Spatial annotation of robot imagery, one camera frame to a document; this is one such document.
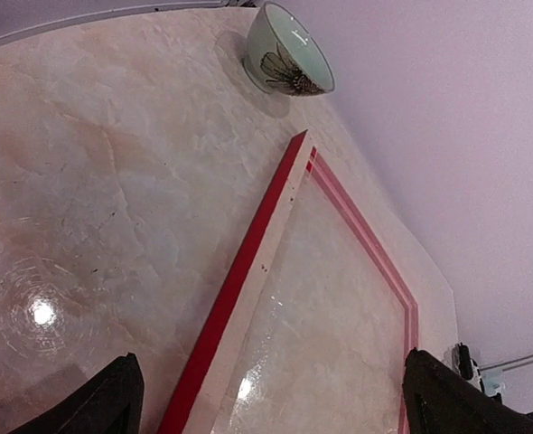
rectangular frame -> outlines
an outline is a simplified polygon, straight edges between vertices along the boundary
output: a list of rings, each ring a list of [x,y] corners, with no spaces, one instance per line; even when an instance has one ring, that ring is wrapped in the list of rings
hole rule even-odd
[[[404,356],[419,341],[418,306],[377,235],[306,131],[293,137],[174,389],[158,434],[210,432],[304,174],[311,174],[404,309]],[[407,434],[401,391],[398,433]]]

marble surface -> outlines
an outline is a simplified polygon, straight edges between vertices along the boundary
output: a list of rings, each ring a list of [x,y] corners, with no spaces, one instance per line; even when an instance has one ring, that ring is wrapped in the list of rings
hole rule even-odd
[[[213,434],[397,432],[405,312],[303,182]]]
[[[328,100],[249,82],[238,59],[255,13],[135,15],[0,48],[0,433],[127,352],[145,376],[142,432],[155,432],[276,163],[306,128],[400,264],[424,346],[456,340],[449,287]]]

red strip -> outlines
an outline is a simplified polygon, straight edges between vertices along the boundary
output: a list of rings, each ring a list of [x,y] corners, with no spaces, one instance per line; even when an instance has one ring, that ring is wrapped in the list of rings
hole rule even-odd
[[[316,153],[311,153],[311,157],[313,166],[310,172],[312,172],[314,180],[321,186],[333,206],[346,221],[404,309],[405,331],[403,349],[404,357],[407,357],[409,351],[419,344],[419,309],[417,302],[379,239],[339,179],[332,172],[329,165]],[[398,433],[406,434],[407,432],[407,410],[405,408],[403,392],[401,392]]]
[[[182,376],[174,389],[168,409],[158,428],[158,434],[181,434],[186,426],[192,406],[201,390],[204,377],[210,368],[224,329],[237,303],[240,290],[257,255],[258,247],[263,240],[265,230],[275,211],[276,204],[283,192],[305,135],[306,131],[293,137],[276,169],[265,196],[258,206],[257,213],[252,223],[250,223],[247,235],[232,262],[229,274],[222,284],[220,293],[196,341],[191,356],[184,367]]]

flower design on bowl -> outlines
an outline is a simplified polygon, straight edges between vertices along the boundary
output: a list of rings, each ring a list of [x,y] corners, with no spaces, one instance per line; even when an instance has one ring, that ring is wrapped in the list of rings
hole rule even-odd
[[[311,96],[325,93],[301,70],[290,53],[276,43],[276,53],[267,52],[260,61],[260,69],[272,80],[266,83],[285,95]]]

bowl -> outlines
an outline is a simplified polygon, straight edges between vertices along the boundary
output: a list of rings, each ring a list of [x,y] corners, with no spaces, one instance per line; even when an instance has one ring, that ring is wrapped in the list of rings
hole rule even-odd
[[[313,37],[275,3],[265,2],[258,10],[242,64],[252,82],[266,93],[311,96],[335,88],[329,62]]]

